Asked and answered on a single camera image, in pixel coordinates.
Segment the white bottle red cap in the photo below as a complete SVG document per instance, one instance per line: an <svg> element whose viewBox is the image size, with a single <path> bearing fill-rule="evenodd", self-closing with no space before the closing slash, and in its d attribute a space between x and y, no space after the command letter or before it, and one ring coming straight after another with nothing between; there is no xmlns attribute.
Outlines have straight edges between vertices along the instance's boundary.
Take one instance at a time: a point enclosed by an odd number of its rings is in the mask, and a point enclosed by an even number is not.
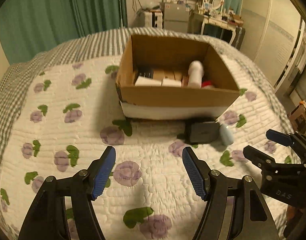
<svg viewBox="0 0 306 240"><path fill-rule="evenodd" d="M212 89L212 88L215 88L215 87L214 87L212 81L206 80L206 81L203 81L203 82L202 82L201 88L202 88L202 89Z"/></svg>

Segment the white small box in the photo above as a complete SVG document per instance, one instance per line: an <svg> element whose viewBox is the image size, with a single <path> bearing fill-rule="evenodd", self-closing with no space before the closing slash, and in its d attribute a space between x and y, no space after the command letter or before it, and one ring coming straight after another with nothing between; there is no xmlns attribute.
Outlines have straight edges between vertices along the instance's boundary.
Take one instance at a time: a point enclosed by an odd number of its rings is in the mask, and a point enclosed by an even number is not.
<svg viewBox="0 0 306 240"><path fill-rule="evenodd" d="M161 86L162 81L160 80L154 80L151 78L139 76L137 80L135 81L135 86Z"/></svg>

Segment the white charger box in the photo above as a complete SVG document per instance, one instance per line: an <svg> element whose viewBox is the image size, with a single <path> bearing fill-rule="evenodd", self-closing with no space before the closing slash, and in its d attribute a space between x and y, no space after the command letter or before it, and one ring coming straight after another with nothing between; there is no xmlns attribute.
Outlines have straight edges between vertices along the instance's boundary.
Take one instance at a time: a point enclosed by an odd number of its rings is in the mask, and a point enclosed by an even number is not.
<svg viewBox="0 0 306 240"><path fill-rule="evenodd" d="M164 78L162 80L161 86L164 86L164 87L182 87L182 82L179 81L179 80L172 80L172 79Z"/></svg>

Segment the black remote control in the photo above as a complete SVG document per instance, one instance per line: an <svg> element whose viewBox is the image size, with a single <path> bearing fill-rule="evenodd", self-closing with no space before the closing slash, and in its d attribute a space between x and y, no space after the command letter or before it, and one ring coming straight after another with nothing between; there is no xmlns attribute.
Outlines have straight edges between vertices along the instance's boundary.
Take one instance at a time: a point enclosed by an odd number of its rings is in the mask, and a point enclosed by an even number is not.
<svg viewBox="0 0 306 240"><path fill-rule="evenodd" d="M139 70L138 71L138 77L145 77L148 79L153 79L154 77L154 71L153 70Z"/></svg>

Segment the brown wooden stool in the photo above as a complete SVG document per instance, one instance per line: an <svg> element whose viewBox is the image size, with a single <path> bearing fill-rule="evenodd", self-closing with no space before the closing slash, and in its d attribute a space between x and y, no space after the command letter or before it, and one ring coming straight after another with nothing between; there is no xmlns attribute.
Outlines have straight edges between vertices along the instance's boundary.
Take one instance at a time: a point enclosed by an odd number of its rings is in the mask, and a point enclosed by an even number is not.
<svg viewBox="0 0 306 240"><path fill-rule="evenodd" d="M288 114L288 119L292 124L293 130L301 132L306 128L306 108L299 104L293 111Z"/></svg>

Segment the white floral quilted mat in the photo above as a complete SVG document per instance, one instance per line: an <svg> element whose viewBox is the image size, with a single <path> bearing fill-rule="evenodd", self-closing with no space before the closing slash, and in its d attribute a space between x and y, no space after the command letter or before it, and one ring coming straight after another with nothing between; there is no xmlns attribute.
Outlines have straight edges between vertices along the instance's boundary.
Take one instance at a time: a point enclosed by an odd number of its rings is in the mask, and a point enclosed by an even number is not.
<svg viewBox="0 0 306 240"><path fill-rule="evenodd" d="M112 145L94 209L107 239L191 239L205 203L182 164L182 121L128 121L111 76L119 57L11 67L0 83L0 213L16 239L43 180L72 176Z"/></svg>

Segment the brown cardboard box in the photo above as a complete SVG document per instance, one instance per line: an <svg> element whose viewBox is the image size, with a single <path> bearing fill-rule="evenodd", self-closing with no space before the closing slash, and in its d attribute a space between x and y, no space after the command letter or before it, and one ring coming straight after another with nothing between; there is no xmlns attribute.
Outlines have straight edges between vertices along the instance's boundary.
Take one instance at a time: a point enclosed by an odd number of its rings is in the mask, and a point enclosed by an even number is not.
<svg viewBox="0 0 306 240"><path fill-rule="evenodd" d="M132 34L116 77L116 91L128 118L181 120L222 115L239 97L239 88L212 37L176 32L162 35ZM205 81L212 88L137 86L138 71L188 75L189 65L200 61Z"/></svg>

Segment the white louvered wardrobe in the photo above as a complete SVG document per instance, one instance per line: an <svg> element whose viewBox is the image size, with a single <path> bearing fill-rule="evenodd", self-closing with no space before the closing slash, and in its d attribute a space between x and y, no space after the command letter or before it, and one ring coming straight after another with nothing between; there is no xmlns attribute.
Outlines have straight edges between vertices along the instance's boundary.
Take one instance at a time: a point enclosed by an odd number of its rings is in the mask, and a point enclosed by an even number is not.
<svg viewBox="0 0 306 240"><path fill-rule="evenodd" d="M240 51L275 86L292 55L301 16L290 0L243 0Z"/></svg>

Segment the dark suitcase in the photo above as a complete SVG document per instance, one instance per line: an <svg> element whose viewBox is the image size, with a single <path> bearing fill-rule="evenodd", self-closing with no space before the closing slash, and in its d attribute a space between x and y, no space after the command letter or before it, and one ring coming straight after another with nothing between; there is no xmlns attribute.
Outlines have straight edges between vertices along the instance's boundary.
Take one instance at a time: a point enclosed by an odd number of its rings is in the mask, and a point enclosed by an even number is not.
<svg viewBox="0 0 306 240"><path fill-rule="evenodd" d="M243 27L237 27L236 28L236 36L233 40L232 46L235 47L237 50L241 49L242 42L245 36L245 28Z"/></svg>

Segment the grey checkered bedspread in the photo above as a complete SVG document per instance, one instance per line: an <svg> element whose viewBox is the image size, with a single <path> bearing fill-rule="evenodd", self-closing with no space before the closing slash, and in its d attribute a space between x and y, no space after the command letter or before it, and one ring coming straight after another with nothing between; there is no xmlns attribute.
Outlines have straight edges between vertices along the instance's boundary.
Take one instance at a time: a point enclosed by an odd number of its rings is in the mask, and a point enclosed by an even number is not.
<svg viewBox="0 0 306 240"><path fill-rule="evenodd" d="M269 81L250 59L234 47L214 37L201 37L195 34L181 34L146 27L122 28L64 42L50 51L38 53L28 62L9 66L0 80L0 158L7 146L13 123L18 119L22 110L29 85L38 74L60 64L75 64L101 56L121 55L132 34L182 37L210 43L221 56L233 59L250 75L255 85L268 99L271 109L280 118L282 129L292 132L286 111L274 94L274 89Z"/></svg>

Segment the white dressing table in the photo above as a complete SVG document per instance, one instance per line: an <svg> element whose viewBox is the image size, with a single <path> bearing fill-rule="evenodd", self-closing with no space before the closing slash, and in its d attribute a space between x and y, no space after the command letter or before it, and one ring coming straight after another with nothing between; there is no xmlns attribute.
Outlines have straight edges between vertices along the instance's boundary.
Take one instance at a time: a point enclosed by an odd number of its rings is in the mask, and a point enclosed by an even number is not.
<svg viewBox="0 0 306 240"><path fill-rule="evenodd" d="M232 46L233 40L236 36L236 28L241 27L236 22L232 21L224 21L209 15L200 15L202 17L202 26L200 35L203 35L205 25L212 25L221 28L222 30L228 30L232 32L231 39L229 41L229 44Z"/></svg>

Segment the silver mini fridge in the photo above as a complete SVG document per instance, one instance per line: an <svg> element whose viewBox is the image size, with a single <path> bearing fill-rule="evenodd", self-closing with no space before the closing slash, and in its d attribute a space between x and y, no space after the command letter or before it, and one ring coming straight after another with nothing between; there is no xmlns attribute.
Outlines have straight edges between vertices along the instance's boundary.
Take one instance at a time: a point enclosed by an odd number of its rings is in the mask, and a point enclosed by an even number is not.
<svg viewBox="0 0 306 240"><path fill-rule="evenodd" d="M164 3L163 28L180 33L188 30L190 9L184 4Z"/></svg>

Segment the white suitcase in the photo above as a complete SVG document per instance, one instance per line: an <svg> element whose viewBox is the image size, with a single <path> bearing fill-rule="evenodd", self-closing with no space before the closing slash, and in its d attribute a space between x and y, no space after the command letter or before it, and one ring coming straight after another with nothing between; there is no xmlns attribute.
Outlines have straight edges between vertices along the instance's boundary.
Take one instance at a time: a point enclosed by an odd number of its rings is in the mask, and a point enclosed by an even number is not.
<svg viewBox="0 0 306 240"><path fill-rule="evenodd" d="M163 28L163 13L160 10L144 11L142 15L145 27Z"/></svg>

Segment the teal curtain left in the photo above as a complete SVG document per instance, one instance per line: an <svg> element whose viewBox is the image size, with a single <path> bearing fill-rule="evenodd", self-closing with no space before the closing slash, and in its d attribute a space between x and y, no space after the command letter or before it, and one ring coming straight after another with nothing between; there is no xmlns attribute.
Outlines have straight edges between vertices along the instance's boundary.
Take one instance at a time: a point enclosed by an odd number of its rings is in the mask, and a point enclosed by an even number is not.
<svg viewBox="0 0 306 240"><path fill-rule="evenodd" d="M126 0L6 0L0 8L0 42L9 64L126 25Z"/></svg>

